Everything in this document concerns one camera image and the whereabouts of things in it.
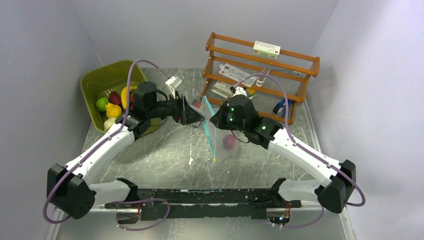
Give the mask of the purple onion toy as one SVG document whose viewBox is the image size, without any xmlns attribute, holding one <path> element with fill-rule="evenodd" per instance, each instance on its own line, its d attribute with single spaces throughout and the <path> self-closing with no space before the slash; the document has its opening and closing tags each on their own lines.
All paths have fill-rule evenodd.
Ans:
<svg viewBox="0 0 424 240">
<path fill-rule="evenodd" d="M 238 146 L 238 140 L 234 135 L 229 134 L 222 139 L 222 145 L 225 150 L 230 151 Z"/>
</svg>

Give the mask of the clear zip bag blue zipper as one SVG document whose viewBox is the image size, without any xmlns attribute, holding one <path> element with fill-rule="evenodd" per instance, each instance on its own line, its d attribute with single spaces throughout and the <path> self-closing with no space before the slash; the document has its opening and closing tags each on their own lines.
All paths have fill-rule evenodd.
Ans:
<svg viewBox="0 0 424 240">
<path fill-rule="evenodd" d="M 235 157 L 240 149 L 240 142 L 236 148 L 232 150 L 226 150 L 223 147 L 223 138 L 227 135 L 233 135 L 229 130 L 217 129 L 211 122 L 210 118 L 219 110 L 218 107 L 213 108 L 208 101 L 208 98 L 204 96 L 201 100 L 202 115 L 205 120 L 203 122 L 204 132 L 207 137 L 210 150 L 212 152 L 213 161 L 223 161 L 227 158 Z"/>
</svg>

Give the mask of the yellow pear toy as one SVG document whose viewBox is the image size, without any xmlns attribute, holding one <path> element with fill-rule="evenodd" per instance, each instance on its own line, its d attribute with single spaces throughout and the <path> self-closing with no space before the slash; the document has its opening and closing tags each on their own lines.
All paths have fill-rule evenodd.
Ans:
<svg viewBox="0 0 424 240">
<path fill-rule="evenodd" d="M 108 103 L 105 107 L 107 118 L 118 118 L 122 114 L 122 108 L 119 105 Z"/>
</svg>

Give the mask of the dark red sweet potato toy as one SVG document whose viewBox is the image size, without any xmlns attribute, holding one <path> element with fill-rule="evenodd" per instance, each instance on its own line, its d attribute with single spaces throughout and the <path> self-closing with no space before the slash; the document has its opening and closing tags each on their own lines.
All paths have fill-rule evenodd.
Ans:
<svg viewBox="0 0 424 240">
<path fill-rule="evenodd" d="M 108 101 L 117 106 L 120 106 L 122 104 L 121 96 L 116 91 L 112 91 L 109 94 Z"/>
</svg>

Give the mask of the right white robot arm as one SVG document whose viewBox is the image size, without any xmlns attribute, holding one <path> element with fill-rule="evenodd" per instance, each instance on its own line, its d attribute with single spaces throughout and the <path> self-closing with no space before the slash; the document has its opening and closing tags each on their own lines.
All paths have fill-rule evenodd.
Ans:
<svg viewBox="0 0 424 240">
<path fill-rule="evenodd" d="M 349 205 L 356 184 L 356 165 L 340 162 L 304 144 L 280 122 L 259 116 L 250 99 L 236 95 L 222 103 L 210 122 L 218 129 L 239 131 L 248 142 L 282 155 L 309 173 L 312 181 L 289 181 L 270 193 L 270 202 L 282 207 L 288 201 L 317 202 L 339 214 Z"/>
</svg>

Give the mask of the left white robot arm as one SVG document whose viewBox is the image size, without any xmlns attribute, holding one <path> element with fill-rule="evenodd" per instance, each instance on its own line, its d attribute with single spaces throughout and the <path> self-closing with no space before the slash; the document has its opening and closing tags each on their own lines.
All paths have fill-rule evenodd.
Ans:
<svg viewBox="0 0 424 240">
<path fill-rule="evenodd" d="M 127 146 L 146 135 L 153 119 L 173 118 L 176 123 L 190 125 L 205 118 L 188 103 L 185 95 L 174 92 L 165 100 L 157 86 L 142 82 L 129 95 L 128 114 L 116 119 L 109 131 L 94 145 L 65 166 L 54 164 L 47 172 L 46 207 L 53 204 L 73 219 L 85 216 L 92 207 L 109 203 L 134 207 L 139 200 L 138 187 L 118 178 L 94 184 L 93 180 L 106 164 Z"/>
</svg>

